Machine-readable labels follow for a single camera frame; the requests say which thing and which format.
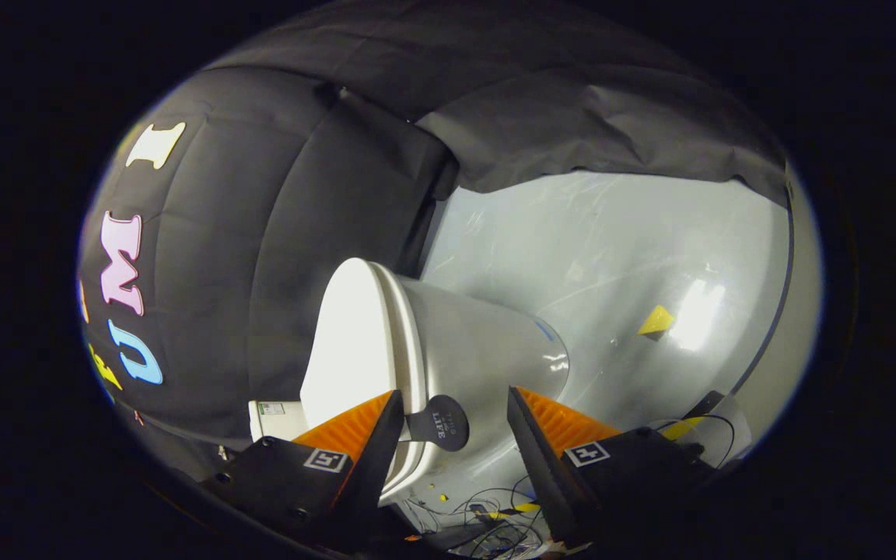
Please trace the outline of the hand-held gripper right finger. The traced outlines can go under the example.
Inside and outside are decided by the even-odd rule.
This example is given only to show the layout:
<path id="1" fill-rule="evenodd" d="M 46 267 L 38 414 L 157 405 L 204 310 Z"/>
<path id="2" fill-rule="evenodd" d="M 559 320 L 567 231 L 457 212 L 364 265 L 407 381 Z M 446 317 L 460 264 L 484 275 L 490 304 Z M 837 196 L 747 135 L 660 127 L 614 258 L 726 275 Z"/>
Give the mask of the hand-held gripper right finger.
<path id="1" fill-rule="evenodd" d="M 719 476 L 701 443 L 618 430 L 526 387 L 509 387 L 507 422 L 551 537 L 565 545 L 668 529 Z"/>

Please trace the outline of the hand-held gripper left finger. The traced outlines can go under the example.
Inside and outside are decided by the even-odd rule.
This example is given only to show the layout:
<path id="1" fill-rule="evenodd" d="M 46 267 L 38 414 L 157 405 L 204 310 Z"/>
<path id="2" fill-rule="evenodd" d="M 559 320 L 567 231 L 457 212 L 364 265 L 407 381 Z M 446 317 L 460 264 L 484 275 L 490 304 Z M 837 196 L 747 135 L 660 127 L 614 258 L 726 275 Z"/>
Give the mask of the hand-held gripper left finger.
<path id="1" fill-rule="evenodd" d="M 263 436 L 202 488 L 302 545 L 363 545 L 404 423 L 389 390 L 295 439 Z"/>

